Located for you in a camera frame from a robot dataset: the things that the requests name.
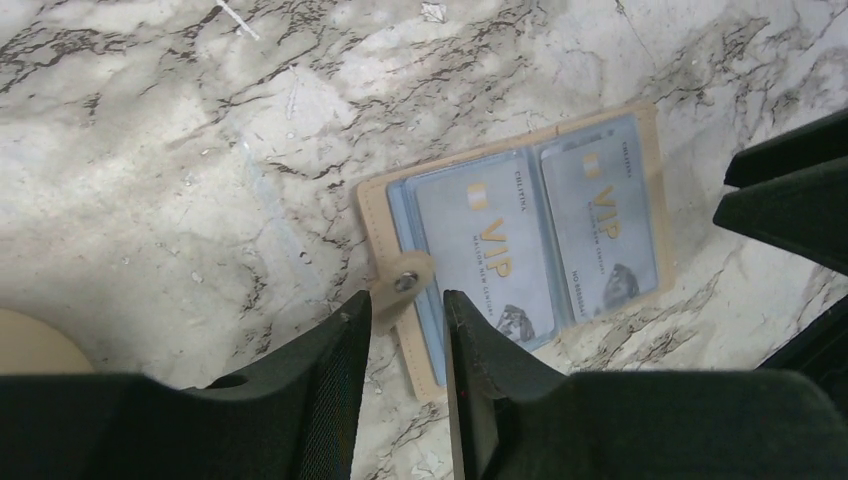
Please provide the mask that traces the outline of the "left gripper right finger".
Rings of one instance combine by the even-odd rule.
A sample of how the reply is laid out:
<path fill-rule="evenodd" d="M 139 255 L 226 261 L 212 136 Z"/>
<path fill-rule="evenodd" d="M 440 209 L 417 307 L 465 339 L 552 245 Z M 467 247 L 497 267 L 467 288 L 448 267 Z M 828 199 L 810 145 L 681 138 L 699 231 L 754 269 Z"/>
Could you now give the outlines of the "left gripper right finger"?
<path fill-rule="evenodd" d="M 459 479 L 843 479 L 847 426 L 780 370 L 549 367 L 462 292 L 443 297 Z"/>

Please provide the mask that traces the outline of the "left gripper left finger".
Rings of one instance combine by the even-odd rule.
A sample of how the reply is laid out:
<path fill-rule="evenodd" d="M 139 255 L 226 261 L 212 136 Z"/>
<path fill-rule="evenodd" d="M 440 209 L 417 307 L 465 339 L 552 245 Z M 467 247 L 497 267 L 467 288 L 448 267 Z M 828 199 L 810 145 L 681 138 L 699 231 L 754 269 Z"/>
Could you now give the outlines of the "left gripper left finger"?
<path fill-rule="evenodd" d="M 1 380 L 5 479 L 347 479 L 371 338 L 359 291 L 204 388 L 141 374 Z"/>

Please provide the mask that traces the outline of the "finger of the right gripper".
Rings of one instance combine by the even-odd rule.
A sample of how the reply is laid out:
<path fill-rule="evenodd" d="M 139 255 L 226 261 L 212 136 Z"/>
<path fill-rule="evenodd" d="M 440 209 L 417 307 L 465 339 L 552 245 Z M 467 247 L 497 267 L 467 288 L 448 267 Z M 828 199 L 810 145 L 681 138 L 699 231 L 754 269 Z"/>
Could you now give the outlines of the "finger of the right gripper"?
<path fill-rule="evenodd" d="M 847 110 L 736 153 L 724 184 L 745 188 L 847 156 Z"/>
<path fill-rule="evenodd" d="M 721 228 L 847 273 L 847 160 L 741 187 L 720 201 Z"/>

